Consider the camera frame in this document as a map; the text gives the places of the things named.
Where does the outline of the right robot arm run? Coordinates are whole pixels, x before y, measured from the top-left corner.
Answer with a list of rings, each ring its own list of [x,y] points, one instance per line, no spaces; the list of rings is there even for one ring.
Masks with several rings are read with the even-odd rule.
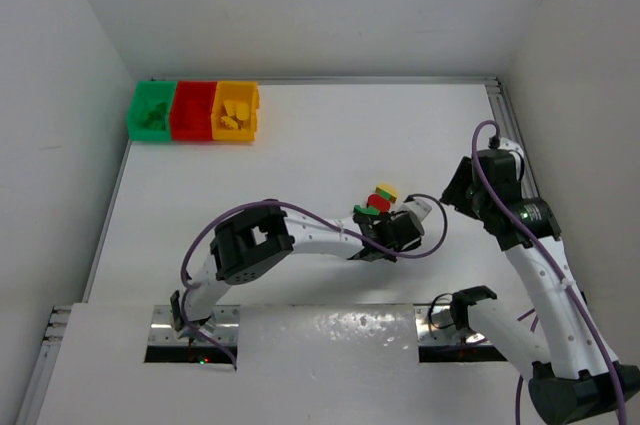
[[[482,222],[516,270],[542,329],[527,329],[487,286],[457,291],[450,314],[459,331],[487,338],[526,382],[546,424],[571,424],[618,411],[639,391],[639,369],[622,365],[598,333],[569,269],[548,204],[525,198],[524,152],[494,136],[465,157],[441,201]]]

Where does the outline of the green L-shaped lego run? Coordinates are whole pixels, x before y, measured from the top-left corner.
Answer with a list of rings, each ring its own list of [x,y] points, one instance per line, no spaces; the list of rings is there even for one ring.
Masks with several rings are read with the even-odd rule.
[[[362,214],[367,216],[379,216],[381,214],[381,211],[379,209],[371,205],[367,205],[367,206],[355,205],[353,207],[353,212],[355,214]]]

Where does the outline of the red round lego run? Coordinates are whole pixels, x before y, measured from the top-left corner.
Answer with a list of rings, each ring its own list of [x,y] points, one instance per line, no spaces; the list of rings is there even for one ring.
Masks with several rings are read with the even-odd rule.
[[[367,209],[371,209],[374,214],[388,213],[391,206],[392,201],[385,195],[374,193],[367,198]]]

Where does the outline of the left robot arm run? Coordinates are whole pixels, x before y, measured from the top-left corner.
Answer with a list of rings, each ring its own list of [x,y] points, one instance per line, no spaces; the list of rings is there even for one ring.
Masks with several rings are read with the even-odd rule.
[[[395,261],[421,245],[431,210],[413,197],[397,210],[343,219],[324,219],[277,200],[237,206],[207,225],[187,249],[180,269],[185,292],[170,299],[173,328],[182,337],[187,321],[201,326],[229,288],[257,280],[291,254]]]

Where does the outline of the green square lego brick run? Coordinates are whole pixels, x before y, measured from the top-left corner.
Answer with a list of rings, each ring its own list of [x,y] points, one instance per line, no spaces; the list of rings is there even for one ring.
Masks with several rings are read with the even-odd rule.
[[[386,191],[378,191],[377,194],[392,204],[396,203],[397,196],[394,194],[387,193]]]

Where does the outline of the pale yellow curved lego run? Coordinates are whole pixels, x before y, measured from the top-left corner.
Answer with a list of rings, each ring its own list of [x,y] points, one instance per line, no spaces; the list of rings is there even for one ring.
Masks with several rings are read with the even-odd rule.
[[[397,199],[398,199],[398,192],[396,188],[391,185],[380,183],[376,186],[375,193],[377,194],[378,191],[386,191],[387,193],[394,194],[397,196]]]

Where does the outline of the yellow butterfly round lego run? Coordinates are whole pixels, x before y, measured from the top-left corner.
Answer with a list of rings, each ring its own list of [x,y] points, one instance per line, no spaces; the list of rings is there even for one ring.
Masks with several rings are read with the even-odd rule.
[[[241,122],[245,122],[250,119],[250,116],[251,116],[250,105],[246,102],[237,102],[236,113],[235,113],[236,119]]]

